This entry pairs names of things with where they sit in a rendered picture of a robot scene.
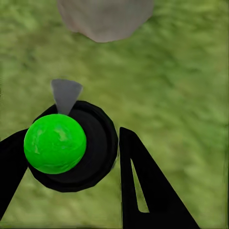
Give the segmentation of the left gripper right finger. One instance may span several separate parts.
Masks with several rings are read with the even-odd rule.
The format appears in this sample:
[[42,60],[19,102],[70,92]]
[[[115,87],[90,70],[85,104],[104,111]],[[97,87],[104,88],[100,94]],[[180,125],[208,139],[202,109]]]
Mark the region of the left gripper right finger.
[[[138,135],[119,129],[123,229],[200,229]],[[131,159],[149,213],[138,210]]]

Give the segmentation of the pesticide atomizer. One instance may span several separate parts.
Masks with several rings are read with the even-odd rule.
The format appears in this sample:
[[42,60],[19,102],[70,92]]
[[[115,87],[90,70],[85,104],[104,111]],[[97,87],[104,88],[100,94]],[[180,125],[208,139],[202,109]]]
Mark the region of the pesticide atomizer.
[[86,101],[82,84],[51,81],[55,105],[38,116],[24,138],[26,163],[46,188],[64,193],[94,187],[115,165],[119,137],[114,122]]

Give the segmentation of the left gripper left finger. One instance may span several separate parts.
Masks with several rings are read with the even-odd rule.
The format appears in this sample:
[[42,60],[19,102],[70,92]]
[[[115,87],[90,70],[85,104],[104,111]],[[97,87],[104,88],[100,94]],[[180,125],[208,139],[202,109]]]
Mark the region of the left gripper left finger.
[[0,221],[27,169],[23,147],[27,131],[20,130],[0,142]]

